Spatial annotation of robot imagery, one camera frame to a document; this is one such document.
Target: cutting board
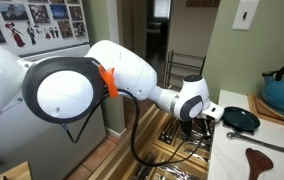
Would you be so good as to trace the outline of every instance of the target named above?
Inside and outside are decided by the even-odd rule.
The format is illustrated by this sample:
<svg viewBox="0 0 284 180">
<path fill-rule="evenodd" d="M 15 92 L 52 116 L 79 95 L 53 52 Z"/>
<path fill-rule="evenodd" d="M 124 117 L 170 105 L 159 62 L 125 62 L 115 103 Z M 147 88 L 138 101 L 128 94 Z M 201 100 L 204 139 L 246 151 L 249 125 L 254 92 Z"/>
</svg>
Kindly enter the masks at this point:
<svg viewBox="0 0 284 180">
<path fill-rule="evenodd" d="M 272 110 L 266 105 L 259 96 L 255 94 L 248 95 L 250 112 L 259 119 L 270 121 L 284 126 L 284 116 Z"/>
</svg>

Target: refrigerator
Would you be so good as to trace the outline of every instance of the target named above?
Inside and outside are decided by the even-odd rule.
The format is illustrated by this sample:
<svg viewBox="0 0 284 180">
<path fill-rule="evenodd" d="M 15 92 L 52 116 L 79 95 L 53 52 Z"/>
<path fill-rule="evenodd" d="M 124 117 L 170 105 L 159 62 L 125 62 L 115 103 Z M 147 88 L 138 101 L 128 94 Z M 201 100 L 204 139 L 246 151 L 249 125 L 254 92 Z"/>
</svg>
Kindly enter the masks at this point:
<svg viewBox="0 0 284 180">
<path fill-rule="evenodd" d="M 90 45 L 82 1 L 0 0 L 0 46 L 28 61 L 83 57 Z M 69 125 L 73 136 L 84 120 Z M 60 125 L 39 119 L 22 101 L 0 114 L 0 174 L 28 161 L 33 179 L 63 179 L 105 137 L 100 108 L 73 144 Z"/>
</svg>

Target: light switch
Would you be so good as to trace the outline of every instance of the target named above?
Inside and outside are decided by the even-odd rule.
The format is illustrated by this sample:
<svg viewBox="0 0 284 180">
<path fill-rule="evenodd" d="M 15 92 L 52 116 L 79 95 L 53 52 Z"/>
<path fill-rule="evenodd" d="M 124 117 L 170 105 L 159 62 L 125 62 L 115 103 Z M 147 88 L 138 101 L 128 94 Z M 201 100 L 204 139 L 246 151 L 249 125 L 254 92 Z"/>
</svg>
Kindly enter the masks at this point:
<svg viewBox="0 0 284 180">
<path fill-rule="evenodd" d="M 260 0 L 241 0 L 232 29 L 249 30 Z"/>
</svg>

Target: wooden spatula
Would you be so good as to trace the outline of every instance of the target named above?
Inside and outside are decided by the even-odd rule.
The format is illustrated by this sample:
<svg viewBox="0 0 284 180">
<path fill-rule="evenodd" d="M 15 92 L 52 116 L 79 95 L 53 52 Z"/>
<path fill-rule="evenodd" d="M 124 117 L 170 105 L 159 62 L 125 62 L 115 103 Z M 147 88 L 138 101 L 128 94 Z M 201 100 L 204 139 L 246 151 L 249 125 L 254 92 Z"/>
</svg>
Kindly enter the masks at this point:
<svg viewBox="0 0 284 180">
<path fill-rule="evenodd" d="M 257 180 L 263 171 L 274 167 L 272 160 L 258 150 L 248 148 L 245 151 L 245 155 L 250 166 L 249 180 Z"/>
</svg>

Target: white robotic arm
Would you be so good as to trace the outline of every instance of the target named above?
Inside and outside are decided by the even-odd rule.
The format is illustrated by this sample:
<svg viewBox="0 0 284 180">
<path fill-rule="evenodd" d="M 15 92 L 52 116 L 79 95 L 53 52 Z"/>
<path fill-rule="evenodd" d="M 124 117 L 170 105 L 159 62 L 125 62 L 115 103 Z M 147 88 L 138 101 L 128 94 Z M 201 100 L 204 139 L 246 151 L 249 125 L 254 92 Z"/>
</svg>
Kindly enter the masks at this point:
<svg viewBox="0 0 284 180">
<path fill-rule="evenodd" d="M 218 121 L 224 109 L 209 100 L 201 76 L 184 78 L 180 92 L 156 86 L 157 75 L 129 50 L 101 41 L 83 58 L 53 57 L 35 63 L 23 61 L 0 47 L 0 113 L 22 89 L 30 110 L 52 123 L 70 123 L 87 115 L 107 90 L 98 67 L 114 68 L 114 84 L 138 100 L 146 98 L 182 121 L 202 118 Z"/>
</svg>

